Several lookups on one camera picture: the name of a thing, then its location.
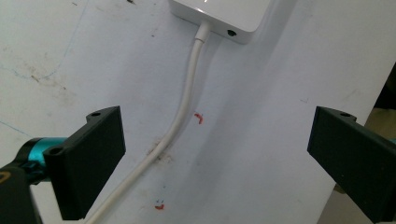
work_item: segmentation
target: white cable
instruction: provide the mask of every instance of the white cable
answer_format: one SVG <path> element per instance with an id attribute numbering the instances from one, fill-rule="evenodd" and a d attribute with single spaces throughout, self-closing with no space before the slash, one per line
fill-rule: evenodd
<path id="1" fill-rule="evenodd" d="M 128 176 L 119 184 L 119 186 L 113 192 L 111 192 L 111 194 L 106 198 L 105 202 L 86 221 L 86 224 L 97 223 L 97 221 L 102 219 L 102 217 L 106 214 L 106 211 L 108 211 L 108 209 L 113 206 L 113 204 L 132 186 L 136 179 L 149 168 L 149 166 L 161 155 L 163 150 L 166 149 L 175 138 L 187 116 L 187 113 L 189 112 L 195 69 L 198 63 L 201 47 L 207 40 L 209 33 L 210 24 L 207 21 L 203 21 L 195 36 L 195 42 L 191 51 L 183 96 L 172 126 L 165 134 L 160 144 L 158 144 L 158 146 L 156 146 L 154 150 L 148 154 L 147 157 L 143 159 L 137 165 L 137 167 L 132 170 L 131 173 L 128 174 Z"/>

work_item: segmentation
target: red mark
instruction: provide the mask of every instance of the red mark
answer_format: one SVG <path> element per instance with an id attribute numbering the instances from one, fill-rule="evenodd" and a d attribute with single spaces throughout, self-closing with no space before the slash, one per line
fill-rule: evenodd
<path id="1" fill-rule="evenodd" d="M 161 206 L 155 206 L 157 210 L 163 210 L 165 208 L 165 204 L 161 204 Z"/>
<path id="2" fill-rule="evenodd" d="M 202 117 L 202 115 L 195 113 L 194 116 L 199 119 L 199 122 L 198 122 L 199 124 L 204 123 L 204 117 Z"/>

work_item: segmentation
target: white power adapter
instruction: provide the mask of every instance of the white power adapter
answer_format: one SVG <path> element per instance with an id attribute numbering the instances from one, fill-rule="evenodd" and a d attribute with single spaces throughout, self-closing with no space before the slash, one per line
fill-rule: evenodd
<path id="1" fill-rule="evenodd" d="M 248 43 L 259 28 L 271 0 L 169 0 L 176 16 L 201 24 L 241 44 Z"/>

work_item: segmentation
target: black plastic bracket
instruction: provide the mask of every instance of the black plastic bracket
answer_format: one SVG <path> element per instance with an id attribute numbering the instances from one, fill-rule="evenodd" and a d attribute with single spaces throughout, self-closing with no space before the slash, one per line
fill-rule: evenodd
<path id="1" fill-rule="evenodd" d="M 91 113 L 87 121 L 62 144 L 43 153 L 64 220 L 87 215 L 125 154 L 118 106 Z"/>
<path id="2" fill-rule="evenodd" d="M 348 113 L 317 107 L 308 152 L 374 223 L 396 214 L 396 145 Z"/>
<path id="3" fill-rule="evenodd" d="M 44 148 L 46 167 L 29 158 L 41 140 L 35 138 L 0 169 L 0 223 L 42 223 L 29 186 L 48 176 L 63 220 L 87 215 L 125 154 L 119 106 L 91 113 L 87 121 L 60 145 Z"/>

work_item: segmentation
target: dirty white surface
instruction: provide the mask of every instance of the dirty white surface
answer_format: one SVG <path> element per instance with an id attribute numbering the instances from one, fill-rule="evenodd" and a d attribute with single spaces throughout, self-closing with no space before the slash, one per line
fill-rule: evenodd
<path id="1" fill-rule="evenodd" d="M 105 223 L 317 223 L 333 182 L 306 152 L 315 107 L 364 123 L 396 59 L 395 11 L 275 0 L 252 43 L 210 36 L 184 132 Z M 197 27 L 164 0 L 3 0 L 0 27 L 0 164 L 121 106 L 127 153 L 94 210 L 171 124 Z M 50 184 L 33 192 L 62 223 Z"/>

